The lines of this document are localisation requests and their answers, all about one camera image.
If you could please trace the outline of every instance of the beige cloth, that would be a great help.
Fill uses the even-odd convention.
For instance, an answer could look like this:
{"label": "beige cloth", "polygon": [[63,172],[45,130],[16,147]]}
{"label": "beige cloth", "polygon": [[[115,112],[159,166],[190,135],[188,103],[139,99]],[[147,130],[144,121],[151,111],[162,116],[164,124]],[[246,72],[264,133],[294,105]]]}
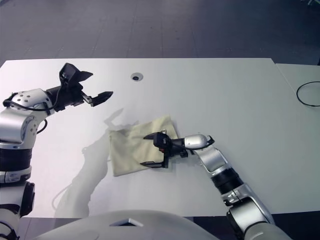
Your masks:
{"label": "beige cloth", "polygon": [[178,137],[170,116],[164,116],[128,129],[111,130],[109,137],[113,175],[120,176],[148,168],[140,163],[162,162],[164,154],[153,145],[154,141],[143,139],[148,134],[162,130],[166,130],[166,134],[170,138]]}

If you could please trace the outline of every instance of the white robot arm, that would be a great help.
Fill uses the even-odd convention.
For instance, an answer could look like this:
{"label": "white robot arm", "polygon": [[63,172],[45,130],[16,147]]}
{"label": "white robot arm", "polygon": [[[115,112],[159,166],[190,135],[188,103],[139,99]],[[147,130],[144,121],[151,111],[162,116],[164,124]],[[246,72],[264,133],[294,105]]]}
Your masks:
{"label": "white robot arm", "polygon": [[[37,134],[47,126],[46,118],[66,106],[84,101],[92,107],[105,102],[112,91],[92,98],[82,92],[81,81],[93,74],[66,63],[59,73],[60,86],[16,92],[6,99],[0,113],[0,239],[16,239],[19,219],[33,209],[35,184],[30,160]],[[45,121],[44,128],[37,131]]]}

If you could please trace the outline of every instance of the gray floor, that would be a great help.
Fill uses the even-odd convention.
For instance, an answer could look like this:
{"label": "gray floor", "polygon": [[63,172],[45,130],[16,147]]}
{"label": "gray floor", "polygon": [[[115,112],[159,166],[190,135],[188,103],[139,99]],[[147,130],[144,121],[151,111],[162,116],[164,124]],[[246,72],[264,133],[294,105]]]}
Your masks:
{"label": "gray floor", "polygon": [[42,58],[272,58],[316,65],[320,4],[300,0],[3,0],[0,66]]}

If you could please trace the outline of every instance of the cable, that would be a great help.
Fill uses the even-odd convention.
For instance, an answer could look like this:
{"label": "cable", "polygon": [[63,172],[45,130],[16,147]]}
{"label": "cable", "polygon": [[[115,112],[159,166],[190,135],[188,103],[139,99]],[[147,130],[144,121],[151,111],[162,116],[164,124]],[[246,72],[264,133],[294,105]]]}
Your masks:
{"label": "cable", "polygon": [[59,97],[61,88],[62,88],[62,85],[60,85],[60,88],[59,88],[58,92],[56,93],[55,102],[54,102],[53,106],[51,106],[51,107],[40,108],[40,109],[38,109],[38,108],[32,108],[32,107],[22,106],[22,105],[20,105],[19,103],[16,103],[16,102],[11,101],[11,100],[8,100],[8,99],[6,99],[6,100],[3,101],[3,105],[7,107],[7,104],[11,104],[11,105],[15,105],[15,106],[17,106],[17,107],[19,107],[19,108],[22,108],[22,109],[25,109],[25,110],[30,110],[30,111],[35,111],[35,112],[46,112],[46,111],[50,111],[50,110],[54,109],[54,108],[57,106],[57,104],[58,104],[58,97]]}
{"label": "cable", "polygon": [[48,126],[48,121],[47,121],[47,119],[45,119],[45,120],[44,120],[44,126],[43,126],[43,128],[41,128],[39,131],[37,131],[36,134],[41,133],[43,130],[46,129],[47,126]]}
{"label": "cable", "polygon": [[303,102],[301,99],[300,99],[300,97],[299,97],[299,90],[303,87],[303,86],[305,86],[305,85],[308,85],[308,84],[313,84],[313,83],[320,83],[320,81],[310,81],[310,82],[307,82],[307,83],[305,83],[305,84],[302,84],[300,87],[298,87],[298,89],[296,90],[296,97],[298,98],[298,100],[299,100],[299,102],[300,103],[302,103],[303,105],[306,105],[306,106],[310,106],[310,107],[320,107],[320,105],[312,105],[312,104],[308,104],[308,103],[305,103],[305,102]]}

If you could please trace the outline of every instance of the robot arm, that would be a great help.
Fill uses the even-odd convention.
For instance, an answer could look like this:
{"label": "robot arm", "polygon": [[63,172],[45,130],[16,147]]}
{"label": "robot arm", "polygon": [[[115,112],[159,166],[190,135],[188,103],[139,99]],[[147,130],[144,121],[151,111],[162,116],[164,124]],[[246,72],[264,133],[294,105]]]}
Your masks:
{"label": "robot arm", "polygon": [[[59,73],[60,86],[13,93],[3,102],[6,109],[0,113],[0,239],[15,240],[19,219],[32,211],[35,184],[27,179],[32,170],[32,148],[37,133],[47,126],[46,118],[84,101],[94,107],[113,94],[103,92],[92,98],[82,92],[80,82],[92,75],[66,63]],[[45,126],[37,132],[42,121]]]}
{"label": "robot arm", "polygon": [[[272,215],[262,201],[249,185],[241,180],[224,155],[213,146],[215,141],[211,136],[196,134],[170,139],[165,132],[155,132],[145,136],[144,139],[153,140],[154,146],[164,153],[164,162],[178,154],[182,158],[187,157],[186,150],[198,155],[206,173],[228,207],[226,216],[239,239],[290,239],[275,226]],[[159,167],[159,163],[158,165],[154,165],[153,162],[141,164],[151,168]]]}

